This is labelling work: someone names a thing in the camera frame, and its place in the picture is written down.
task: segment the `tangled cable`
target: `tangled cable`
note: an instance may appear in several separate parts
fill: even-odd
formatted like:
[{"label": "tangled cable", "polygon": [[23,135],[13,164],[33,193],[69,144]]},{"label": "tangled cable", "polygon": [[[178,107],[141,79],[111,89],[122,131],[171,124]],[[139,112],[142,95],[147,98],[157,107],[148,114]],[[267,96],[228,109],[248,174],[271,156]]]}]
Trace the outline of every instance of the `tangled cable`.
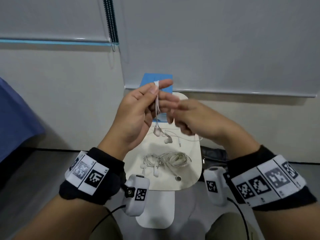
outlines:
[{"label": "tangled cable", "polygon": [[191,158],[183,152],[166,152],[161,155],[148,154],[143,158],[143,163],[140,168],[142,168],[142,175],[145,175],[146,167],[153,167],[153,176],[158,177],[158,168],[164,166],[171,171],[175,176],[176,181],[181,181],[181,177],[178,176],[171,168],[178,168],[185,166]]}]

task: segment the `fingernail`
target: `fingernail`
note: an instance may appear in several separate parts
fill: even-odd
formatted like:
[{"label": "fingernail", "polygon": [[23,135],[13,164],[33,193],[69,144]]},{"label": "fingernail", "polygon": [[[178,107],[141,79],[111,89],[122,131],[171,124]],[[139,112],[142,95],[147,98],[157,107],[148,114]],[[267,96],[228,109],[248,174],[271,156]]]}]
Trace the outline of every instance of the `fingernail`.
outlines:
[{"label": "fingernail", "polygon": [[152,88],[150,88],[149,90],[152,94],[156,94],[156,92],[158,91],[158,87],[157,86],[153,86]]}]

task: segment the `person's left hand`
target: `person's left hand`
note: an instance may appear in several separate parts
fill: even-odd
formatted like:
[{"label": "person's left hand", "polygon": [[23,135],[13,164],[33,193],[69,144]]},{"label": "person's left hand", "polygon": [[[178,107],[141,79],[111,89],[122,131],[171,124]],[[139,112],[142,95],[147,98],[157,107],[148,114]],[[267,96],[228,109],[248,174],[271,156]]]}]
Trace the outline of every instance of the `person's left hand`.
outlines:
[{"label": "person's left hand", "polygon": [[[159,89],[173,84],[171,79],[159,81]],[[113,124],[98,145],[111,156],[123,160],[126,154],[138,146],[156,116],[155,99],[159,94],[159,108],[162,113],[178,107],[179,98],[171,93],[159,91],[152,82],[129,92],[121,101]]]}]

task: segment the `person's right hand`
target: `person's right hand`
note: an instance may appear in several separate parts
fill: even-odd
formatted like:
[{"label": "person's right hand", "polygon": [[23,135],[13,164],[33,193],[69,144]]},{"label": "person's right hand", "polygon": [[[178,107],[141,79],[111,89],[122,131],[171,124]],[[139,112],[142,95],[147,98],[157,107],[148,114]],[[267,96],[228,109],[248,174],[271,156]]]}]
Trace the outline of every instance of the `person's right hand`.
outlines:
[{"label": "person's right hand", "polygon": [[186,135],[198,134],[222,145],[230,158],[257,151],[256,142],[240,125],[194,99],[181,100],[178,108],[167,112],[167,120]]}]

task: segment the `black wristband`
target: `black wristband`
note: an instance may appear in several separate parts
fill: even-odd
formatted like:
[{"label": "black wristband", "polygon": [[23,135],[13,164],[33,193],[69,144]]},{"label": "black wristband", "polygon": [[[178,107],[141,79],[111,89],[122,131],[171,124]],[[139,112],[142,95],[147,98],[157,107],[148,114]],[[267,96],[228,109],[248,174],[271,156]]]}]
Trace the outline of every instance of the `black wristband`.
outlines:
[{"label": "black wristband", "polygon": [[[248,171],[249,169],[252,169],[266,161],[269,161],[275,156],[276,155],[274,153],[261,145],[259,150],[254,153],[230,160],[227,162],[230,178],[232,179]],[[234,189],[236,191],[233,190],[232,193],[235,195],[235,197],[241,197],[238,190],[235,187]],[[277,211],[306,206],[315,202],[317,202],[317,199],[310,192],[309,188],[307,186],[304,186],[300,191],[286,198],[256,206],[252,209],[255,211]]]},{"label": "black wristband", "polygon": [[60,185],[59,195],[66,200],[79,198],[98,205],[104,205],[111,196],[118,193],[120,186],[126,182],[125,163],[95,147],[90,149],[87,156],[109,169],[94,194],[89,195],[82,192],[65,180]]}]

